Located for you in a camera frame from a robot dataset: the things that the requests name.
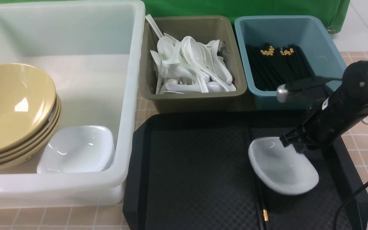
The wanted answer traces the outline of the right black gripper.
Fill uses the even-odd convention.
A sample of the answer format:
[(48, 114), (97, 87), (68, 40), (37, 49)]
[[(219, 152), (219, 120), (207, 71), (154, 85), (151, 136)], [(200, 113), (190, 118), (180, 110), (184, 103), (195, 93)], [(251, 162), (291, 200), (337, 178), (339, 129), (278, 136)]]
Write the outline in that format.
[(283, 147), (297, 153), (315, 150), (333, 143), (368, 116), (368, 95), (359, 87), (337, 88), (328, 98), (316, 102), (308, 116), (295, 129), (280, 136)]

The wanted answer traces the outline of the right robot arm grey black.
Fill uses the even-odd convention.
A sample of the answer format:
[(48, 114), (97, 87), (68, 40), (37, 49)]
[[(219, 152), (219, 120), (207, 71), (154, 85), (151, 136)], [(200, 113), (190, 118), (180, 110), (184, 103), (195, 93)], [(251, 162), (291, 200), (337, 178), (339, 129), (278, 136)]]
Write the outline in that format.
[(277, 100), (286, 102), (301, 96), (314, 99), (297, 127), (280, 137), (284, 147), (316, 150), (331, 145), (368, 116), (368, 61), (348, 65), (333, 92), (326, 89), (331, 78), (312, 77), (282, 84)]

